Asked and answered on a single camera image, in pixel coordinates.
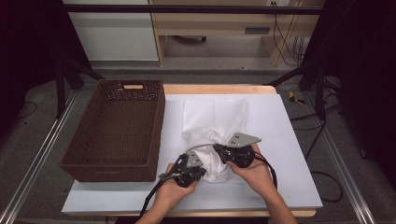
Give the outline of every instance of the white tabletop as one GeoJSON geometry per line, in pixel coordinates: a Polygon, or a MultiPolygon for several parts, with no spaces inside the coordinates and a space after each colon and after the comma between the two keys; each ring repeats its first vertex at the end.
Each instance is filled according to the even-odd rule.
{"type": "MultiPolygon", "coordinates": [[[[157,174],[175,162],[186,149],[181,135],[183,106],[186,100],[247,100],[246,133],[260,137],[264,157],[276,170],[278,190],[290,209],[315,209],[322,206],[318,190],[309,173],[283,102],[277,94],[175,94],[166,95],[163,133],[157,174]]],[[[199,181],[195,192],[183,199],[174,214],[265,210],[262,198],[245,182],[210,184],[199,181]]],[[[79,183],[75,181],[63,212],[72,216],[119,216],[138,214],[152,190],[153,183],[79,183]]]]}

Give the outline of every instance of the wooden cabinet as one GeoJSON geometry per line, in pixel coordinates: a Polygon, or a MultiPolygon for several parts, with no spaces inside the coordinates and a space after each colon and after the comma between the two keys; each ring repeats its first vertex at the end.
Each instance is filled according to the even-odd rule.
{"type": "MultiPolygon", "coordinates": [[[[324,0],[290,0],[289,6],[320,7],[324,0]]],[[[201,6],[257,6],[265,7],[267,0],[149,0],[152,5],[201,5],[201,6]]],[[[154,34],[157,40],[160,63],[163,64],[166,37],[169,35],[260,35],[277,65],[280,51],[286,49],[280,32],[289,41],[291,36],[311,36],[318,16],[250,15],[250,14],[152,14],[154,34]]]]}

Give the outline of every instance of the person's right hand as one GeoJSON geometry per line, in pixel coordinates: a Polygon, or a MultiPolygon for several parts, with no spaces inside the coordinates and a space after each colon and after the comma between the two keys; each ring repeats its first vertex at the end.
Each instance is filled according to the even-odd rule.
{"type": "MultiPolygon", "coordinates": [[[[260,153],[260,149],[257,144],[253,144],[251,146],[255,152],[260,153]]],[[[231,161],[228,161],[228,164],[235,174],[244,178],[250,187],[261,196],[264,196],[263,194],[265,193],[276,190],[268,167],[265,163],[254,160],[248,168],[239,168],[231,161]]]]}

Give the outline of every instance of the black horizontal bar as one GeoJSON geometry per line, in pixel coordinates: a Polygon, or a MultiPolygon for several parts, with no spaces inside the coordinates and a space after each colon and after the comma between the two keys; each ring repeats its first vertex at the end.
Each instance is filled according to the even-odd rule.
{"type": "Polygon", "coordinates": [[[278,14],[321,15],[329,12],[322,7],[245,7],[245,6],[182,6],[182,5],[56,5],[43,6],[67,12],[99,13],[214,13],[214,14],[278,14]]]}

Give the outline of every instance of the brown wicker basket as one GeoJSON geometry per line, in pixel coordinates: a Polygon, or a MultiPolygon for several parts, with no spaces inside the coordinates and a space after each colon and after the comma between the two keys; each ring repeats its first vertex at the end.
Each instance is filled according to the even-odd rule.
{"type": "Polygon", "coordinates": [[[155,181],[161,81],[99,80],[61,167],[80,182],[155,181]]]}

